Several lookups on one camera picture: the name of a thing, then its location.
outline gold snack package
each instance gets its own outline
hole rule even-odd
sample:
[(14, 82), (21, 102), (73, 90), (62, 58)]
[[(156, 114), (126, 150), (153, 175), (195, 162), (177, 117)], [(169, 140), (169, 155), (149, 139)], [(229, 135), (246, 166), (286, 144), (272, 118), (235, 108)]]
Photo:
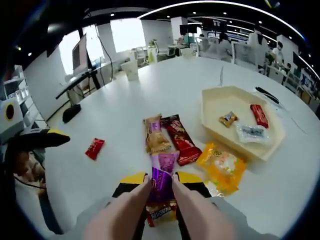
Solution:
[(234, 123), (234, 121), (238, 121), (239, 118), (231, 111), (228, 114), (219, 117), (220, 123), (224, 124), (227, 128)]
[(146, 131), (146, 152), (155, 153), (171, 148), (171, 144), (161, 132), (160, 119), (162, 115), (159, 114), (154, 117), (149, 117), (143, 120)]

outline candy wrapper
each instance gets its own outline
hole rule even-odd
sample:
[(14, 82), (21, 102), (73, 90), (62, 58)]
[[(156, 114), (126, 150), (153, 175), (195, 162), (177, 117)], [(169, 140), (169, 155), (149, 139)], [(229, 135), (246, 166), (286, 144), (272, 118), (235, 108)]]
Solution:
[(249, 126), (238, 123), (235, 125), (235, 129), (239, 136), (239, 140), (242, 143), (258, 143), (266, 145), (271, 143), (269, 132), (264, 126)]
[(162, 118), (161, 125), (167, 129), (175, 148), (180, 152), (178, 159), (180, 166), (192, 163), (198, 159), (202, 152), (191, 140), (180, 121), (179, 115)]
[(88, 150), (85, 152), (85, 154), (92, 160), (96, 160), (98, 153), (100, 152), (104, 144), (105, 144), (105, 140), (95, 138), (92, 141), (91, 145), (89, 146)]
[(227, 128), (234, 123), (234, 121), (239, 120), (239, 118), (231, 111), (228, 114), (219, 117), (220, 123), (224, 124)]
[(146, 152), (155, 153), (171, 148), (170, 142), (161, 132), (161, 114), (143, 120), (146, 131)]
[(216, 189), (230, 195), (238, 190), (238, 185), (246, 170), (247, 162), (226, 151), (219, 151), (214, 143), (208, 143), (196, 163), (205, 169)]
[(269, 128), (268, 119), (260, 105), (251, 104), (250, 109), (252, 110), (256, 124), (264, 126), (266, 129)]
[(177, 220), (177, 202), (171, 200), (158, 206), (146, 206), (146, 219), (150, 227)]
[(172, 174), (179, 152), (157, 152), (151, 155), (152, 160), (152, 191), (150, 204), (164, 203), (174, 199), (172, 191)]

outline white cup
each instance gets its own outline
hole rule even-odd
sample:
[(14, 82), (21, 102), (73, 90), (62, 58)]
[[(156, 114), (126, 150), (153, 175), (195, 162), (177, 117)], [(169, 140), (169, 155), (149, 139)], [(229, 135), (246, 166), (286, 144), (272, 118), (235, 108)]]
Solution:
[(121, 64), (121, 68), (124, 70), (129, 81), (139, 80), (137, 60), (125, 62)]

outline red candy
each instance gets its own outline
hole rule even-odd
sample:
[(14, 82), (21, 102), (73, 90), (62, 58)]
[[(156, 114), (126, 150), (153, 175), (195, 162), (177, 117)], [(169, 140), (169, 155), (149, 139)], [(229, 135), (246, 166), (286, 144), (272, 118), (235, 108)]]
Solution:
[(260, 105), (257, 104), (251, 104), (250, 109), (252, 110), (256, 123), (258, 125), (261, 125), (265, 127), (266, 129), (269, 128), (268, 119), (266, 118), (266, 115)]
[(162, 118), (160, 122), (167, 129), (175, 148), (180, 151), (178, 164), (183, 166), (196, 161), (202, 152), (191, 140), (180, 122), (179, 115)]
[(100, 152), (104, 143), (105, 140), (95, 138), (89, 146), (88, 150), (85, 152), (85, 154), (92, 160), (96, 160), (98, 153)]

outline hexagonal tray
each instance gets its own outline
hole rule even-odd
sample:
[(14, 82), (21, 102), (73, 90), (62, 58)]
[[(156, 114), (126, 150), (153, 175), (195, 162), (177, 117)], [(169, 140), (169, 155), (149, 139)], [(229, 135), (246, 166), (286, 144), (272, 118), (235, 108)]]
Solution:
[[(239, 122), (250, 126), (257, 125), (255, 116), (250, 109), (251, 104), (261, 105), (269, 124), (272, 144), (241, 143), (236, 132), (235, 123), (227, 128), (219, 117), (232, 111)], [(244, 154), (249, 159), (268, 160), (285, 137), (285, 130), (275, 111), (263, 99), (235, 86), (216, 87), (202, 91), (202, 125), (210, 135)]]

